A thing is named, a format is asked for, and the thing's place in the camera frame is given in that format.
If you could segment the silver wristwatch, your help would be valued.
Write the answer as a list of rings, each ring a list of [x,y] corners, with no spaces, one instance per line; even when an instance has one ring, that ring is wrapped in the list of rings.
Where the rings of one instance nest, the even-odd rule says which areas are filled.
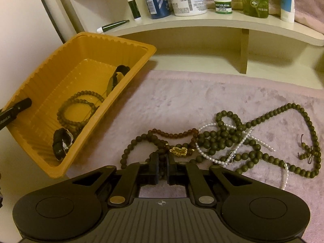
[[[54,132],[52,149],[58,161],[62,161],[74,142],[71,132],[65,128],[60,128]]]

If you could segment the orange plastic tray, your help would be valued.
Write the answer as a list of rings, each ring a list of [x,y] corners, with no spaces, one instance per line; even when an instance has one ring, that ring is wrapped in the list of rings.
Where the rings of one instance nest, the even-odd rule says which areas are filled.
[[[32,105],[8,125],[13,138],[49,177],[64,176],[113,102],[137,75],[155,46],[108,35],[82,32],[53,52],[20,86],[8,107],[30,98]],[[109,79],[119,65],[117,86],[106,96]],[[54,132],[65,128],[74,142],[58,161]]]

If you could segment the black wristwatch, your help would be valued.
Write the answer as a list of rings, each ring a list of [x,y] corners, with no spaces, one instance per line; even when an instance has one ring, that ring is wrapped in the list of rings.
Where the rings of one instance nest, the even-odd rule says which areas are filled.
[[[113,75],[109,79],[107,89],[106,89],[106,96],[108,96],[110,94],[110,92],[117,86],[117,84],[118,84],[118,79],[117,79],[118,73],[121,73],[123,76],[125,76],[129,71],[130,71],[130,67],[125,66],[125,65],[119,65],[115,69]]]

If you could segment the dark green small tube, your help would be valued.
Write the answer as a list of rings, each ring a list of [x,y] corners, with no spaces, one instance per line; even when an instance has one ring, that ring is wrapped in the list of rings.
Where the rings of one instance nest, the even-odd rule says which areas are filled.
[[[108,24],[108,25],[104,25],[104,26],[101,26],[100,28],[98,28],[96,30],[97,33],[104,33],[104,32],[107,32],[109,30],[112,30],[114,28],[117,28],[121,25],[124,25],[124,24],[127,24],[128,22],[130,22],[129,20],[123,20],[123,21],[118,21],[118,22],[114,22],[114,23],[111,23],[111,24]]]

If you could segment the cream wooden shelf unit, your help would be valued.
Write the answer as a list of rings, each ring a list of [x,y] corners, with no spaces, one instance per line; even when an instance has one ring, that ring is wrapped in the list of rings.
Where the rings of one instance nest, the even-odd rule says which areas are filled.
[[[156,46],[152,60],[158,70],[245,75],[323,88],[323,35],[297,22],[213,10],[153,20],[145,0],[135,0],[142,18],[135,21],[127,0],[61,1],[76,31],[95,32],[129,20],[109,35]]]

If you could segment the green white lip balm stick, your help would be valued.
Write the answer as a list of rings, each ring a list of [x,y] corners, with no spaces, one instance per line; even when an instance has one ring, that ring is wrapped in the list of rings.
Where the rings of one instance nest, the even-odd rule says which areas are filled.
[[[135,0],[127,0],[127,3],[130,7],[130,10],[131,10],[131,13],[132,13],[132,16],[134,18],[135,21],[141,21],[142,18],[141,18],[141,14],[140,14],[140,11],[137,7],[137,3]]]

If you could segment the white cream jar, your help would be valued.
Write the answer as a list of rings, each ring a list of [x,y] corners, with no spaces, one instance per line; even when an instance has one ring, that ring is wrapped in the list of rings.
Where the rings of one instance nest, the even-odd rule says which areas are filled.
[[[176,16],[195,16],[207,12],[207,0],[170,0]]]

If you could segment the small green lip salve jar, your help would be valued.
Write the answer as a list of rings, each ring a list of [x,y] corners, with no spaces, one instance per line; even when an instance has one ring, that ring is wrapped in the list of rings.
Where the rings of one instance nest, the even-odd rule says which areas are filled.
[[[215,12],[218,14],[232,14],[232,0],[214,0]]]

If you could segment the blue white tube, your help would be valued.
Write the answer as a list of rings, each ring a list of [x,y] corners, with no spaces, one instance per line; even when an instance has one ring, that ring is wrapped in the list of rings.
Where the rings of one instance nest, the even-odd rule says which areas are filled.
[[[288,23],[295,21],[295,1],[294,0],[281,0],[281,20]]]

